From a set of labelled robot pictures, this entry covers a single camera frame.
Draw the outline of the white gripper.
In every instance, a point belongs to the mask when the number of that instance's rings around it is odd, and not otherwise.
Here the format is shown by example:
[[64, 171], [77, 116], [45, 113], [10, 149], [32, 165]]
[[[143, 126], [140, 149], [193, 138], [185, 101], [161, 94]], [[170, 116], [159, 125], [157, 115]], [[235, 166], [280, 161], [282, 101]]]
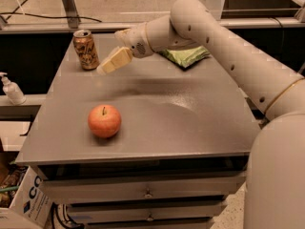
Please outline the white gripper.
[[153, 49], [148, 41], [146, 23], [141, 23], [130, 29], [116, 31], [114, 36], [125, 47], [116, 47], [111, 51], [97, 67], [96, 70], [99, 74], [111, 73], [126, 66], [132, 61], [132, 55], [136, 58], [153, 55]]

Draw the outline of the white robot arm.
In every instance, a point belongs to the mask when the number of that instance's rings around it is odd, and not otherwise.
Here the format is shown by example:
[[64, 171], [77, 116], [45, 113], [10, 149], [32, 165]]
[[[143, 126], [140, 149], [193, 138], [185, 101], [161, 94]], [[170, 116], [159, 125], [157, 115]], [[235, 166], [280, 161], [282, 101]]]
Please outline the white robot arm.
[[122, 42], [98, 66], [113, 72], [165, 49], [205, 47], [268, 119], [249, 156], [244, 229], [305, 229], [305, 77], [220, 26], [198, 0], [118, 31]]

